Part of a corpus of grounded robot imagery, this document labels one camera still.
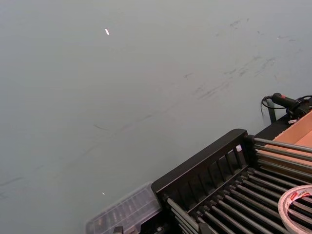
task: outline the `transparent container lid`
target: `transparent container lid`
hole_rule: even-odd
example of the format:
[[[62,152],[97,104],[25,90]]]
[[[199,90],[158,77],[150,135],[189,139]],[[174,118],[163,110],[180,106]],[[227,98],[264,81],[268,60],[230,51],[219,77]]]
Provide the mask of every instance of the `transparent container lid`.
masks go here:
[[[125,234],[139,233],[141,224],[161,210],[151,184],[144,184],[92,218],[86,223],[85,233],[112,234],[116,226],[123,226]]]

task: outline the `smudge mark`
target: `smudge mark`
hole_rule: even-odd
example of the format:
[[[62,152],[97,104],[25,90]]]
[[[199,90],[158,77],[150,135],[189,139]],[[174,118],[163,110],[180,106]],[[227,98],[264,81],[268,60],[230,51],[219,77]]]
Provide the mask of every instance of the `smudge mark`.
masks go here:
[[[231,71],[228,71],[228,72],[224,72],[223,74],[229,74],[229,75],[231,75],[231,74],[233,74],[234,72],[236,72],[236,68],[234,69],[234,70],[231,70]]]
[[[207,91],[203,95],[199,96],[197,99],[201,100],[203,98],[209,98],[209,97],[213,96],[215,93],[217,93],[219,89],[223,90],[224,88],[228,88],[229,83],[230,83],[229,81],[225,81],[221,85],[219,85],[219,86]]]
[[[145,116],[145,117],[143,117],[143,118],[138,118],[138,119],[136,119],[136,120],[134,120],[134,121],[132,121],[132,122],[130,122],[130,123],[127,123],[127,124],[125,124],[125,125],[119,130],[119,132],[122,132],[122,131],[124,131],[124,130],[130,128],[130,127],[132,127],[133,125],[135,125],[135,124],[137,124],[137,123],[140,123],[140,122],[142,122],[142,121],[144,121],[144,120],[146,120],[146,119],[148,119],[148,118],[151,118],[152,116],[153,116],[153,115],[149,114],[149,115],[147,115],[147,116]]]
[[[251,63],[253,63],[253,62],[255,62],[255,61],[259,60],[259,59],[261,59],[260,56],[253,56],[253,58],[249,62],[244,64],[244,66],[240,69],[240,71],[245,69],[245,67],[248,66],[249,64],[251,64]]]
[[[42,167],[44,167],[44,165],[37,166],[37,167],[35,167],[34,171],[37,171],[37,170],[41,169]]]
[[[93,124],[93,126],[95,126],[96,128],[99,128],[99,129],[105,130],[105,131],[109,131],[109,130],[108,130],[108,129],[106,129],[106,128],[101,128],[101,127],[99,127],[97,124]]]
[[[144,118],[140,119],[140,120],[137,121],[137,122],[141,122],[141,121],[146,120],[146,119],[148,119],[148,118],[150,118],[150,117],[152,117],[152,116],[153,116],[153,115],[149,114],[149,115],[145,116]]]
[[[234,21],[233,23],[230,24],[230,27],[234,28],[235,26],[237,26],[238,24],[240,24],[240,19]]]
[[[184,75],[183,77],[184,78],[187,78],[188,76],[190,76],[190,75],[192,75],[193,73],[189,73],[189,74],[186,74],[186,75]]]
[[[301,52],[303,52],[303,50],[302,50],[302,49],[299,49],[298,51],[296,51],[296,52],[294,53],[294,55],[297,55],[297,54],[299,54],[299,53],[301,53]]]
[[[221,87],[220,90],[222,91],[222,90],[224,90],[224,89],[228,89],[229,86],[230,86],[230,82],[227,81],[227,82],[225,82],[225,83],[222,85],[222,87]]]
[[[277,37],[277,39],[285,39],[285,38],[290,38],[290,36],[284,36],[284,37],[278,36],[278,37]]]
[[[205,86],[206,83],[203,83],[202,85],[200,85],[199,87],[197,87],[193,92],[192,95],[198,94],[202,91],[204,91],[203,87]]]
[[[0,184],[0,187],[5,186],[5,185],[8,185],[8,184],[11,184],[11,183],[16,182],[16,181],[19,181],[19,180],[21,180],[21,179],[24,179],[24,177],[16,177],[16,178],[14,178],[14,179],[8,180],[8,181],[6,181],[6,182],[4,182],[4,183],[1,183],[1,184]]]
[[[4,192],[0,193],[0,201],[1,201],[1,200],[5,200],[6,198],[9,198],[9,197],[6,196],[6,195],[4,194]]]
[[[265,63],[262,64],[260,70],[255,72],[255,76],[257,77],[258,75],[260,75],[268,66],[272,67],[275,63],[275,57],[267,59]]]
[[[242,77],[247,71],[248,71],[248,69],[244,69],[243,71],[241,71],[239,73],[239,77]]]
[[[96,143],[95,145],[91,146],[89,149],[83,150],[83,151],[84,151],[83,154],[79,155],[77,158],[75,158],[75,159],[71,160],[70,162],[68,162],[68,163],[64,166],[64,168],[62,169],[62,172],[59,173],[59,174],[56,174],[55,176],[53,176],[53,179],[56,179],[56,178],[62,176],[62,174],[68,172],[68,171],[69,171],[69,170],[68,170],[69,168],[71,168],[71,167],[73,167],[74,165],[76,165],[76,163],[77,163],[78,161],[80,161],[82,158],[84,158],[85,156],[87,156],[93,149],[97,148],[97,147],[100,146],[101,144],[102,144],[102,142],[99,142],[99,143]]]

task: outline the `black cord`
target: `black cord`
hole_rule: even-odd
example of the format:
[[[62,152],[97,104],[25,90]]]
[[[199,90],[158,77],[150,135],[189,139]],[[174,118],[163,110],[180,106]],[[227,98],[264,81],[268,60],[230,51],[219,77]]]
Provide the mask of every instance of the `black cord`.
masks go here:
[[[286,107],[271,107],[271,106],[268,106],[266,104],[264,104],[264,102],[268,99],[272,99],[273,96],[265,96],[262,101],[261,101],[261,104],[264,105],[266,108],[269,108],[269,109],[274,109],[274,110],[278,110],[278,109],[286,109]]]
[[[293,110],[296,109],[301,103],[304,103],[304,102],[309,102],[306,98],[312,98],[312,95],[306,95],[306,96],[303,96],[303,97],[300,97],[298,99],[296,99],[296,103],[293,105],[293,107],[287,109],[286,107],[271,107],[271,106],[268,106],[267,104],[265,104],[264,102],[268,99],[272,99],[273,96],[265,96],[262,100],[261,100],[261,113],[263,115],[263,112],[262,112],[262,105],[264,105],[266,108],[268,109],[273,109],[273,110],[278,110],[278,109],[286,109],[286,112],[290,115],[293,114]]]

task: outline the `metal rod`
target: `metal rod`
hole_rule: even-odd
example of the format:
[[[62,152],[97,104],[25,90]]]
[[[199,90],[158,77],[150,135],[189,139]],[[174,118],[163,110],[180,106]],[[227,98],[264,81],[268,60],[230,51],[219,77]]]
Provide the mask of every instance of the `metal rod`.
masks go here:
[[[257,224],[256,222],[254,222],[250,218],[248,218],[245,215],[243,215],[241,212],[237,211],[233,207],[231,207],[228,204],[224,203],[222,200],[219,200],[218,203],[221,206],[223,206],[225,209],[227,209],[229,212],[232,212],[234,215],[236,215],[236,216],[240,217],[241,219],[243,219],[245,222],[247,222],[249,224],[252,224],[253,227],[255,227],[256,229],[260,230],[262,233],[273,234],[272,232],[270,232],[266,228],[262,227],[261,225]]]
[[[210,219],[215,225],[217,225],[220,229],[225,231],[229,234],[235,234],[231,229],[229,229],[225,224],[215,218],[212,214],[208,213],[207,211],[204,212],[205,216]]]
[[[303,205],[303,204],[301,204],[299,202],[294,201],[292,203],[292,209],[295,210],[295,211],[298,211],[298,212],[302,211],[302,213],[304,213],[304,215],[312,218],[312,208],[311,207],[308,207],[306,205]]]
[[[275,164],[275,163],[271,163],[271,162],[266,162],[266,161],[264,161],[262,159],[259,159],[258,163],[266,165],[266,166],[270,166],[270,167],[275,167],[275,168],[281,169],[281,170],[286,171],[286,172],[294,173],[294,174],[297,174],[299,176],[303,176],[303,177],[307,177],[309,179],[312,179],[312,175],[311,174],[308,174],[306,172],[301,172],[301,171],[298,171],[296,169],[284,167],[284,166],[281,166],[281,165],[278,165],[278,164]]]
[[[308,203],[311,203],[311,207],[312,207],[312,198],[309,198],[307,196],[303,197],[302,200],[308,202]]]
[[[271,195],[271,196],[273,196],[273,197],[275,197],[277,199],[279,199],[281,197],[280,194],[272,192],[271,190],[265,189],[265,188],[263,188],[263,187],[261,187],[259,185],[254,184],[254,183],[251,183],[250,181],[244,180],[243,184],[249,185],[250,187],[253,187],[254,189],[258,189],[258,190],[260,190],[260,191],[262,191],[262,192],[264,192],[266,194],[269,194],[269,195]]]
[[[195,231],[194,228],[192,228],[191,225],[187,221],[185,221],[185,219],[181,215],[179,215],[175,210],[172,210],[172,212],[175,214],[175,218],[179,223],[186,226],[187,230],[189,230],[191,233],[197,234],[197,231]]]
[[[231,192],[231,194],[233,194],[236,197],[236,199],[239,199],[239,200],[241,200],[243,202],[246,202],[247,204],[251,205],[252,207],[254,207],[254,208],[258,209],[258,210],[261,210],[261,211],[265,212],[266,214],[271,215],[271,216],[277,218],[278,220],[281,220],[281,217],[280,217],[280,215],[277,212],[275,212],[275,211],[271,210],[270,208],[262,205],[261,203],[252,200],[251,198],[241,194],[238,191],[230,190],[230,192]]]
[[[287,149],[292,149],[292,150],[299,150],[307,153],[312,153],[312,149],[309,147],[305,146],[299,146],[299,145],[292,145],[292,144],[287,144],[283,142],[278,142],[278,141],[272,141],[272,140],[266,140],[266,139],[261,139],[261,138],[254,138],[256,142],[261,142],[265,143],[268,145],[274,145],[274,146],[279,146]]]
[[[274,177],[274,176],[272,176],[272,175],[265,174],[265,173],[260,172],[260,171],[258,171],[258,170],[254,170],[253,172],[254,172],[255,174],[259,175],[259,176],[262,176],[262,177],[271,179],[271,180],[276,181],[276,182],[279,182],[279,183],[281,183],[281,184],[285,184],[285,185],[287,185],[287,186],[289,186],[289,187],[291,187],[291,188],[294,188],[294,187],[299,186],[299,185],[297,185],[297,184],[290,183],[290,182],[285,181],[285,180],[283,180],[283,179],[276,178],[276,177]]]
[[[282,191],[282,192],[286,192],[286,191],[288,190],[288,189],[285,189],[285,188],[283,188],[283,187],[281,187],[281,186],[278,186],[278,185],[276,185],[276,184],[273,184],[273,183],[267,182],[267,181],[265,181],[265,180],[259,179],[259,178],[255,177],[255,176],[253,176],[253,175],[249,175],[249,178],[252,179],[252,180],[254,180],[254,181],[256,181],[256,182],[258,182],[258,183],[267,185],[267,186],[269,186],[269,187],[271,187],[271,188],[274,188],[274,189],[279,190],[279,191]]]
[[[245,170],[247,167],[248,167],[248,166],[245,165],[241,170],[243,171],[243,170]],[[235,174],[235,175],[233,175],[232,177],[228,178],[228,181],[233,180],[236,176],[237,176],[237,174]],[[224,182],[223,184],[220,184],[219,187],[216,187],[216,188],[219,189],[219,188],[225,186],[227,183],[228,183],[228,182],[226,181],[226,182]],[[202,199],[202,201],[200,201],[200,202],[197,203],[195,206],[193,206],[187,213],[190,213],[190,212],[194,211],[195,209],[197,209],[197,207],[201,206],[201,205],[204,203],[204,201],[205,201],[207,198],[209,198],[210,196],[211,196],[211,194],[209,194],[209,195],[207,195],[206,197],[204,197],[204,198]]]
[[[285,174],[280,173],[280,172],[275,172],[275,171],[273,171],[273,170],[270,170],[270,169],[264,168],[264,167],[262,167],[262,166],[260,167],[260,169],[261,169],[261,170],[263,170],[263,171],[266,171],[266,172],[269,172],[269,173],[272,173],[272,174],[275,174],[275,175],[278,175],[278,176],[284,177],[285,179],[291,179],[291,180],[294,180],[294,181],[296,181],[296,182],[298,182],[298,183],[299,183],[297,186],[299,186],[299,185],[309,184],[308,182],[306,182],[306,181],[304,181],[304,180],[297,179],[297,178],[294,178],[294,177],[289,176],[289,175],[285,175]]]
[[[175,219],[181,224],[190,234],[198,234],[180,215],[176,215]]]
[[[174,208],[197,232],[198,224],[193,220],[182,208],[176,204],[171,198],[167,199],[167,203]]]
[[[300,220],[303,220],[304,222],[306,222],[307,224],[310,225],[310,227],[312,228],[312,218],[309,218],[309,217],[306,217],[305,215],[297,212],[297,211],[294,211],[292,209],[289,209],[288,210],[288,213],[293,215],[294,217],[296,218],[299,218]]]
[[[296,153],[287,152],[287,151],[283,151],[283,150],[272,149],[272,148],[268,148],[268,147],[261,146],[261,145],[255,145],[254,148],[258,149],[258,150],[270,152],[270,153],[285,155],[285,156],[294,157],[294,158],[298,158],[298,159],[302,159],[302,160],[312,162],[312,157],[306,156],[306,155],[296,154]]]
[[[238,229],[240,229],[240,233],[246,233],[246,234],[252,234],[252,232],[250,230],[248,230],[247,228],[245,228],[243,225],[241,225],[240,223],[238,223],[236,220],[232,219],[231,217],[229,217],[226,213],[224,213],[223,211],[221,211],[220,209],[218,209],[215,206],[212,206],[211,209],[213,209],[216,213],[218,213],[220,216],[222,216],[224,219],[226,219],[228,222],[230,222],[232,225],[236,226]]]
[[[197,217],[198,221],[201,223],[206,223],[201,217]],[[212,234],[218,234],[208,223],[206,223],[208,225],[208,228],[211,230]]]
[[[299,162],[294,162],[294,161],[290,161],[290,160],[287,160],[287,159],[274,157],[274,156],[267,155],[267,154],[264,154],[264,153],[256,153],[256,155],[257,156],[262,156],[262,157],[267,157],[267,158],[270,158],[270,159],[273,159],[273,160],[276,160],[276,161],[280,161],[280,162],[289,163],[289,164],[292,164],[292,165],[295,165],[295,166],[303,167],[303,168],[308,169],[308,170],[312,170],[311,166],[308,166],[306,164],[302,164],[302,163],[299,163]]]
[[[180,229],[182,229],[182,231],[183,231],[185,234],[191,234],[191,233],[189,233],[180,223],[179,223],[179,227],[180,227]]]
[[[252,196],[254,196],[254,197],[257,197],[258,199],[263,200],[263,201],[265,201],[266,203],[268,203],[268,204],[274,206],[275,208],[277,208],[277,202],[272,201],[271,199],[268,199],[267,197],[265,197],[265,196],[263,196],[263,195],[260,195],[260,194],[258,194],[258,193],[255,193],[254,191],[251,191],[250,189],[247,189],[247,188],[245,188],[244,186],[238,185],[237,187],[240,188],[241,190],[243,190],[243,191],[249,193],[250,195],[252,195]]]
[[[232,204],[235,204],[236,206],[239,206],[243,210],[247,211],[249,214],[251,214],[255,218],[261,219],[263,222],[265,222],[265,223],[269,224],[270,226],[276,228],[280,232],[282,232],[284,234],[289,234],[289,232],[285,228],[283,228],[282,226],[278,225],[277,223],[273,222],[272,220],[270,220],[269,218],[263,216],[262,214],[254,211],[253,209],[250,209],[248,206],[244,205],[243,203],[240,203],[239,201],[237,201],[236,199],[230,197],[229,195],[225,195],[225,199],[230,201]]]

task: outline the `scratch mark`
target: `scratch mark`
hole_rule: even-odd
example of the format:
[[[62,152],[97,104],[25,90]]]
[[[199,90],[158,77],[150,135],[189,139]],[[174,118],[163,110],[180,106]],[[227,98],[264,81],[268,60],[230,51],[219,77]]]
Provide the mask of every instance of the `scratch mark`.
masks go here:
[[[96,128],[99,128],[99,129],[105,130],[105,131],[109,131],[109,130],[108,130],[108,129],[106,129],[106,128],[101,128],[101,127],[99,127],[97,124],[93,124],[93,126],[95,126]]]
[[[229,75],[231,75],[231,74],[233,74],[234,72],[236,72],[236,68],[234,69],[234,70],[231,70],[231,71],[228,71],[228,72],[224,72],[223,74],[229,74]]]
[[[138,118],[138,119],[136,119],[136,120],[134,120],[134,121],[132,121],[130,123],[125,124],[119,131],[122,132],[122,131],[126,130],[127,128],[132,127],[133,125],[135,125],[137,123],[140,123],[140,122],[142,122],[142,121],[144,121],[144,120],[146,120],[148,118],[151,118],[152,116],[153,115],[149,114],[149,115],[147,115],[147,116],[145,116],[143,118]]]
[[[261,74],[268,66],[273,66],[275,63],[275,57],[267,59],[265,63],[262,64],[260,70],[258,70],[257,72],[255,72],[255,76],[257,77],[259,74]]]
[[[248,71],[248,69],[243,70],[242,72],[239,73],[239,77],[242,77],[246,72]]]
[[[240,69],[240,71],[245,69],[245,67],[248,66],[249,64],[251,64],[251,63],[253,63],[259,59],[261,59],[261,56],[254,56],[249,62],[244,64],[244,66]]]
[[[183,77],[184,78],[187,78],[188,76],[190,76],[190,75],[192,75],[193,73],[189,73],[189,74],[186,74],[186,75],[184,75]]]
[[[68,162],[64,168],[62,169],[63,172],[56,174],[55,176],[53,176],[53,179],[58,178],[59,176],[61,176],[64,172],[68,172],[69,168],[73,167],[78,161],[80,161],[82,158],[84,158],[85,156],[87,156],[93,149],[97,148],[98,146],[100,146],[102,144],[102,142],[98,142],[95,145],[91,146],[89,149],[87,150],[83,150],[84,153],[79,155],[77,158],[71,160],[70,162]]]
[[[278,36],[278,37],[277,37],[277,39],[285,39],[285,38],[290,38],[290,36],[284,36],[284,37]]]
[[[201,96],[198,98],[198,100],[201,100],[201,99],[203,99],[203,98],[209,98],[209,97],[211,97],[212,95],[215,94],[215,91],[216,91],[216,89],[218,89],[218,88],[219,88],[219,87],[214,88],[214,89],[212,89],[212,90],[209,90],[209,91],[206,92],[205,94],[201,95]]]
[[[24,177],[16,177],[14,179],[8,180],[7,182],[1,183],[0,187],[11,184],[11,183],[16,182],[16,181],[19,181],[21,179],[24,179]]]
[[[203,95],[201,95],[197,99],[201,100],[203,98],[209,98],[209,97],[213,96],[219,89],[223,90],[224,88],[228,88],[228,87],[229,87],[229,81],[225,81],[221,85],[207,91],[206,93],[204,93]]]
[[[230,24],[230,27],[234,28],[235,26],[237,26],[238,24],[240,24],[240,19],[234,21],[233,23]]]

